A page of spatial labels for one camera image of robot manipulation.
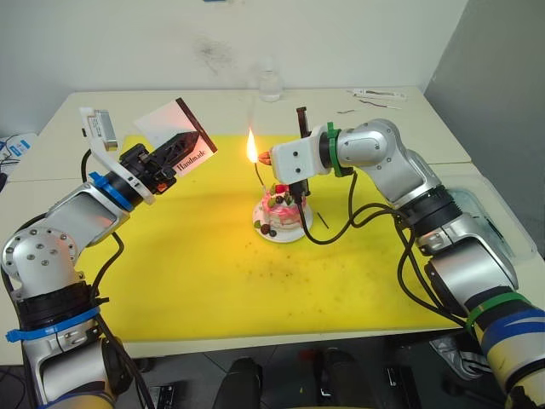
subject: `white wall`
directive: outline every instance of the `white wall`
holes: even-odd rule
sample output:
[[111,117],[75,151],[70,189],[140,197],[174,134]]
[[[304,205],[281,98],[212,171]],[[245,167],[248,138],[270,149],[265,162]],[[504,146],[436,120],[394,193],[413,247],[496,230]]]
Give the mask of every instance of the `white wall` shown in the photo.
[[74,90],[424,90],[467,0],[2,0],[0,135],[39,131]]

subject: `white plate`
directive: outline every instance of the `white plate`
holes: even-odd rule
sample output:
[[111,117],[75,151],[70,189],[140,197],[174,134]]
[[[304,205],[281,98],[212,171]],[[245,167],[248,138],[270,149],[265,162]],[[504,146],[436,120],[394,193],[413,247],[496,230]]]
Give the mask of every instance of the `white plate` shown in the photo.
[[[305,213],[307,228],[310,229],[310,227],[313,225],[313,211],[311,210],[308,203],[305,206],[305,209],[303,209],[303,212]],[[254,211],[252,212],[252,225],[258,220],[261,223],[263,223],[263,220],[265,220],[265,217],[263,217],[263,210],[261,208],[261,201],[259,201],[259,203],[255,205]],[[259,228],[256,228],[255,230],[263,239],[267,239],[275,243],[290,243],[292,241],[300,239],[305,235],[303,228],[293,228],[291,230],[276,230],[276,236],[274,237],[271,237],[270,234],[261,234]]]

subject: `card with text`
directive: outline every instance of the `card with text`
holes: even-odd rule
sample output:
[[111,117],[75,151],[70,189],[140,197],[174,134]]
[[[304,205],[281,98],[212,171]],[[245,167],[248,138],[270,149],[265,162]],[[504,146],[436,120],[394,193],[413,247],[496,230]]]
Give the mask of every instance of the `card with text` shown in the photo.
[[155,148],[180,133],[198,132],[192,152],[174,166],[179,176],[189,173],[217,151],[214,142],[181,98],[135,120],[135,125]]

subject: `small cake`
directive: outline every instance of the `small cake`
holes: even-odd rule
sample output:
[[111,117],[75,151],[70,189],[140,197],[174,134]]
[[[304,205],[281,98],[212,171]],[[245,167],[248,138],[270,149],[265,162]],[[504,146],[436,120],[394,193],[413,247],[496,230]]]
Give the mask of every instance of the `small cake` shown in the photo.
[[[306,205],[306,198],[303,197],[303,209]],[[259,228],[263,235],[274,237],[278,232],[301,228],[299,210],[288,185],[272,185],[261,199],[260,210],[262,218],[255,221],[254,227]]]

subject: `gray wall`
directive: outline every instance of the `gray wall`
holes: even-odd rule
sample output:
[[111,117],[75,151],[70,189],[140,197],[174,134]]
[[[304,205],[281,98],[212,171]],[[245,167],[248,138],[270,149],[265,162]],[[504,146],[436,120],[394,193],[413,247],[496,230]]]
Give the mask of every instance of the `gray wall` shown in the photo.
[[426,97],[543,255],[545,1],[470,0]]

